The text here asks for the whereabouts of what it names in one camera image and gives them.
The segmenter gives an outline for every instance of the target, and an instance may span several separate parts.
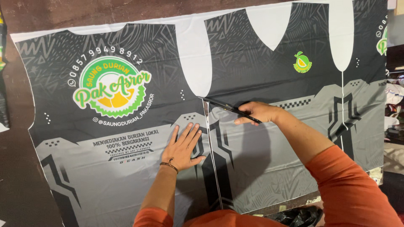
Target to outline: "right hand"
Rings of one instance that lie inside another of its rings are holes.
[[[238,108],[242,112],[246,112],[251,117],[262,122],[273,122],[277,116],[284,111],[282,108],[272,106],[262,102],[249,102],[241,105]],[[238,118],[234,121],[235,124],[250,123],[258,126],[259,124],[245,117]]]

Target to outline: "hand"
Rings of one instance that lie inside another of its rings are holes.
[[[177,141],[175,141],[175,138],[177,137],[179,127],[178,125],[175,126],[170,142],[162,155],[162,162],[169,163],[171,160],[171,164],[177,168],[178,171],[188,169],[189,167],[200,163],[206,158],[205,156],[199,156],[191,159],[192,150],[196,146],[198,139],[202,134],[202,131],[198,130],[199,124],[195,124],[195,127],[190,132],[192,125],[193,123],[189,123],[187,125],[182,135],[178,137]]]
[[[238,108],[240,111],[246,112],[251,117],[262,122],[273,122],[277,116],[284,111],[277,106],[268,105],[262,102],[249,102],[241,105]],[[249,123],[258,126],[259,124],[245,117],[238,118],[234,121],[235,124]]]

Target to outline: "orange sleeve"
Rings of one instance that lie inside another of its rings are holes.
[[[306,168],[317,181],[327,226],[403,227],[376,182],[338,146],[318,154]]]
[[[172,227],[173,218],[157,207],[143,208],[137,213],[133,227]]]

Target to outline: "left hand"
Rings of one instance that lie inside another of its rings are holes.
[[[189,167],[200,163],[206,158],[205,156],[199,156],[191,159],[192,150],[196,146],[198,139],[202,134],[202,131],[198,130],[199,124],[195,124],[195,127],[191,130],[192,125],[193,123],[189,123],[187,125],[182,135],[178,137],[177,141],[175,141],[175,138],[177,137],[179,127],[178,125],[175,126],[170,142],[162,155],[162,162],[169,163],[171,160],[171,164],[175,166],[178,171],[188,169]]]

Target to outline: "orange shirt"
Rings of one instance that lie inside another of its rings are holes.
[[[404,227],[376,182],[338,146],[314,157],[306,168],[316,179],[324,204],[326,226]],[[133,227],[172,227],[160,208],[139,211]],[[219,210],[187,221],[184,227],[284,227],[267,218]]]

